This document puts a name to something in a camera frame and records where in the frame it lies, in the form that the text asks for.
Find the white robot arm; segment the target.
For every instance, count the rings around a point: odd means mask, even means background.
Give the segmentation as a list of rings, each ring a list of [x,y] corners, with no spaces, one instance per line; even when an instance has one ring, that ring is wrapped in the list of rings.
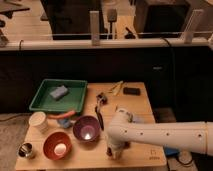
[[[213,156],[213,122],[134,123],[118,108],[107,129],[107,147],[119,158],[126,142],[145,143]]]

